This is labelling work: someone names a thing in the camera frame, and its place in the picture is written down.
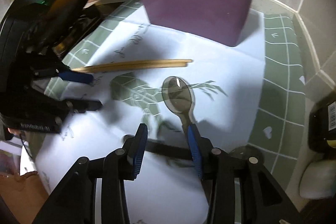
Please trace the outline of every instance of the purple bin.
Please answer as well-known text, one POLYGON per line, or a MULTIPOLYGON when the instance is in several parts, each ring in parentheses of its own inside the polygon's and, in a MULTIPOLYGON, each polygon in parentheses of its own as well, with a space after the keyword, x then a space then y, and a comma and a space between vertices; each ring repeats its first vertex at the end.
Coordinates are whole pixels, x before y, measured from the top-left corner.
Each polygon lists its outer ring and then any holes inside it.
POLYGON ((251 0, 142 0, 151 24, 237 46, 251 0))

